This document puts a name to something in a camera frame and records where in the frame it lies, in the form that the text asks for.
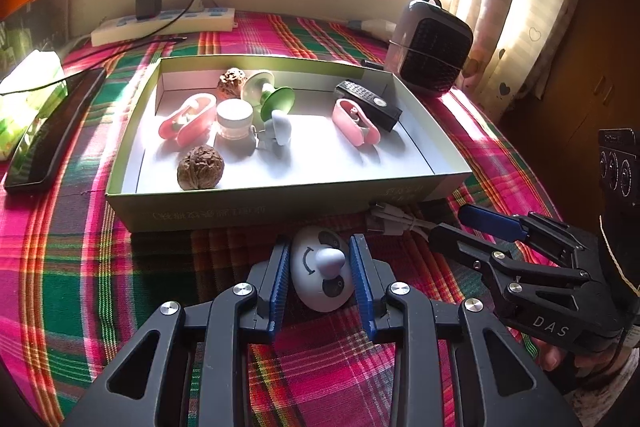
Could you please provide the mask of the person right hand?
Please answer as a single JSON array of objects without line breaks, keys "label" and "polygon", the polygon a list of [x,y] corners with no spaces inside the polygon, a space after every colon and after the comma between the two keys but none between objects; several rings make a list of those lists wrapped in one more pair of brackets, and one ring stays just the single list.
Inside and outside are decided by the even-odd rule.
[{"label": "person right hand", "polygon": [[[542,340],[533,339],[533,343],[539,351],[538,364],[546,372],[554,371],[568,355],[567,351]],[[574,355],[573,366],[582,376],[608,375],[623,367],[630,354],[630,348],[613,346],[597,355]]]}]

